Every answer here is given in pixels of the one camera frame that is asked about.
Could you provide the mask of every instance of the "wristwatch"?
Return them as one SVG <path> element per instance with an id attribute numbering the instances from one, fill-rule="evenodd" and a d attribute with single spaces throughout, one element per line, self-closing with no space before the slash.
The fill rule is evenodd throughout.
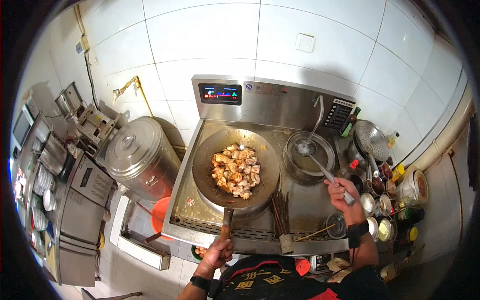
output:
<path id="1" fill-rule="evenodd" d="M 192 278 L 190 278 L 190 281 L 192 282 L 192 285 L 194 287 L 204 289 L 208 293 L 210 289 L 210 280 L 202 278 L 200 276 L 193 276 Z"/>
<path id="2" fill-rule="evenodd" d="M 360 246 L 360 237 L 369 233 L 368 221 L 365 220 L 359 224 L 350 225 L 347 229 L 348 247 L 350 249 Z"/>

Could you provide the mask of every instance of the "stainless steel stove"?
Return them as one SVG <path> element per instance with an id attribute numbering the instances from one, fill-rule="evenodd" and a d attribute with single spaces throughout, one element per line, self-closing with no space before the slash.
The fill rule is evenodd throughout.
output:
<path id="1" fill-rule="evenodd" d="M 196 75 L 192 78 L 200 121 L 177 176 L 162 233 L 194 245 L 208 247 L 220 234 L 223 211 L 210 209 L 196 189 L 192 176 L 193 154 L 211 134 L 229 128 L 242 128 L 265 138 L 275 149 L 280 164 L 280 189 L 289 192 L 290 231 L 295 236 L 316 232 L 324 227 L 328 215 L 336 209 L 322 180 L 297 179 L 284 163 L 283 151 L 289 137 L 311 131 L 317 122 L 324 99 L 324 118 L 316 133 L 335 150 L 332 173 L 343 159 L 345 142 L 338 139 L 343 124 L 355 102 L 351 97 L 300 84 L 220 75 Z M 275 240 L 270 210 L 250 219 L 233 219 L 235 252 L 244 254 L 280 254 Z M 294 255 L 341 252 L 348 249 L 347 239 L 333 240 L 327 234 L 311 241 L 296 242 Z"/>

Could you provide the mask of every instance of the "chicken pieces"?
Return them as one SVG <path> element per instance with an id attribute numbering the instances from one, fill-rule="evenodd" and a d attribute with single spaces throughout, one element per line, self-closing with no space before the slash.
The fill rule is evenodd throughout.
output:
<path id="1" fill-rule="evenodd" d="M 212 158 L 212 177 L 224 191 L 247 200 L 250 191 L 260 183 L 260 165 L 257 164 L 255 151 L 237 143 L 227 146 Z"/>

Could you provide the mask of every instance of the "black apron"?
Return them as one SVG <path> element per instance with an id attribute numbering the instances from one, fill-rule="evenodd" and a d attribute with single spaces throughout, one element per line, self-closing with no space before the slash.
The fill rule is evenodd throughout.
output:
<path id="1" fill-rule="evenodd" d="M 238 261 L 212 282 L 209 296 L 218 300 L 390 299 L 390 293 L 373 266 L 347 275 L 341 284 L 303 278 L 295 259 L 281 255 L 255 255 Z"/>

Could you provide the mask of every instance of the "hand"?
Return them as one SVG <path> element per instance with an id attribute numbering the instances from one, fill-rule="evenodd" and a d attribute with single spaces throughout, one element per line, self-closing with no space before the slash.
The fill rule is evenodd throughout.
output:
<path id="1" fill-rule="evenodd" d="M 324 183 L 328 185 L 328 193 L 330 194 L 332 205 L 343 212 L 347 226 L 363 222 L 365 220 L 365 213 L 360 203 L 359 192 L 357 188 L 355 188 L 355 185 L 353 185 L 353 182 L 343 178 L 335 178 L 334 181 L 334 183 L 331 183 L 330 180 L 324 180 Z M 348 206 L 347 203 L 345 203 L 343 195 L 345 190 L 355 199 L 355 203 L 352 206 Z"/>
<path id="2" fill-rule="evenodd" d="M 232 254 L 233 245 L 230 243 L 230 239 L 224 242 L 220 242 L 220 238 L 215 239 L 202 261 L 198 264 L 194 276 L 201 276 L 206 279 L 213 278 L 213 273 L 216 269 L 232 260 Z"/>

